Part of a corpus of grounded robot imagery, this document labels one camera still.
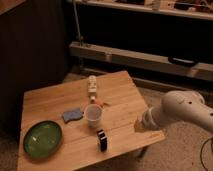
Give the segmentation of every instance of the cable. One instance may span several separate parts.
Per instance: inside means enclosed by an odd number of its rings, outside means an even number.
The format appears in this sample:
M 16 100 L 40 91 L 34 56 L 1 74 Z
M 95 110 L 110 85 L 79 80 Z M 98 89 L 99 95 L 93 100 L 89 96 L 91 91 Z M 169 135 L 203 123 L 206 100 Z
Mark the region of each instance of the cable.
M 211 141 L 211 151 L 212 151 L 212 154 L 213 154 L 213 137 L 212 138 L 209 138 L 207 139 L 206 141 L 204 141 L 203 145 L 201 146 L 201 149 L 200 149 L 200 162 L 201 162 L 201 165 L 203 166 L 203 168 L 208 171 L 207 167 L 205 166 L 204 162 L 203 162 L 203 149 L 205 147 L 205 145 Z

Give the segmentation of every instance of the green plate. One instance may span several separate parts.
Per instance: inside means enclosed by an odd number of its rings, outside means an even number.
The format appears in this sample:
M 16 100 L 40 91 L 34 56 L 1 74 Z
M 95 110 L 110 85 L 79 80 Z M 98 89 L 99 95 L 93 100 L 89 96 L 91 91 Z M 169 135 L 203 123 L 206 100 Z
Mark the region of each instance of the green plate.
M 24 151 L 34 160 L 52 155 L 62 140 L 61 127 L 53 121 L 42 121 L 32 126 L 24 137 Z

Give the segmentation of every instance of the blue sponge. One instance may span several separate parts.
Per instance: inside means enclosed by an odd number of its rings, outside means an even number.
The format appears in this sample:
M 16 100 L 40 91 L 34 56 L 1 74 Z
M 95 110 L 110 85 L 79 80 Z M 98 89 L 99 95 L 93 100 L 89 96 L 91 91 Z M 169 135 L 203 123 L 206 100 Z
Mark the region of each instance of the blue sponge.
M 76 109 L 64 112 L 62 114 L 62 118 L 65 123 L 68 123 L 69 121 L 76 121 L 83 118 L 83 112 L 81 112 L 80 108 L 76 108 Z

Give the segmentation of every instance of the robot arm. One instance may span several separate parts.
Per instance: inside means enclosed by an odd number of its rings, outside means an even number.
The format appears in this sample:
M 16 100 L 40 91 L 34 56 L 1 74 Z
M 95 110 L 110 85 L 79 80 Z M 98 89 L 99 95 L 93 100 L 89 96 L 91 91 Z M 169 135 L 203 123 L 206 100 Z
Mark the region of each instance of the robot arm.
M 213 133 L 213 109 L 195 91 L 170 91 L 161 104 L 148 109 L 142 116 L 146 129 L 158 130 L 177 121 L 194 123 Z

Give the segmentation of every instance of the paper cup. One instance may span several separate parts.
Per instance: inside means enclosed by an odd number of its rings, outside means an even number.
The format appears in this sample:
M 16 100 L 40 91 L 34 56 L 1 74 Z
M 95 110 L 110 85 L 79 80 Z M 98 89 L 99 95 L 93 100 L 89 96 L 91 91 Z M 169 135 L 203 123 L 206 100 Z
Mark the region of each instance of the paper cup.
M 100 124 L 102 108 L 97 104 L 90 104 L 84 110 L 89 126 L 95 128 Z

